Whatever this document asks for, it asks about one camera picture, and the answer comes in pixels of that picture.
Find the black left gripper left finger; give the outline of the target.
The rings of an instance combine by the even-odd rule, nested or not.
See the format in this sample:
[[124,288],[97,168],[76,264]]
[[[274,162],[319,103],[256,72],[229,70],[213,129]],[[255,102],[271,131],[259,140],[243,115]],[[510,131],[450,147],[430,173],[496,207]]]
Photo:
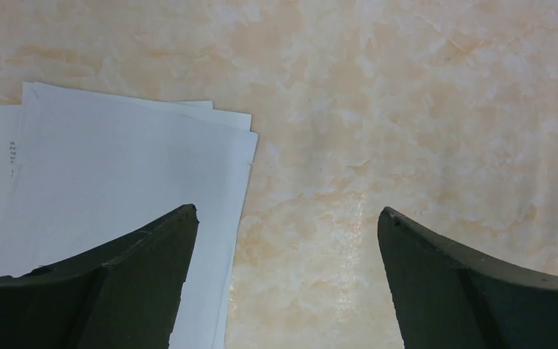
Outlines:
[[198,230],[178,207],[20,277],[0,277],[0,348],[167,348]]

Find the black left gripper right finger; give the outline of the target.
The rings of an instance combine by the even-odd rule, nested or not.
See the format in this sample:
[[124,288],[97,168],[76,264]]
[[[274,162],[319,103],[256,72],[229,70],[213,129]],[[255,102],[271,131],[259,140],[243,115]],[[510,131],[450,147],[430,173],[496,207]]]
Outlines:
[[407,348],[558,348],[558,276],[492,257],[386,207],[377,236]]

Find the white paper stack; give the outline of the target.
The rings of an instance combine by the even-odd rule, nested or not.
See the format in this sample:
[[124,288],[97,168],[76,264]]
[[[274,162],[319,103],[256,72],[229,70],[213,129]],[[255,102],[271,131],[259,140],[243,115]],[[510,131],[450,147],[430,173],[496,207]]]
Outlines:
[[246,113],[23,84],[0,105],[0,276],[21,276],[183,204],[201,225],[172,348],[223,348],[258,136]]

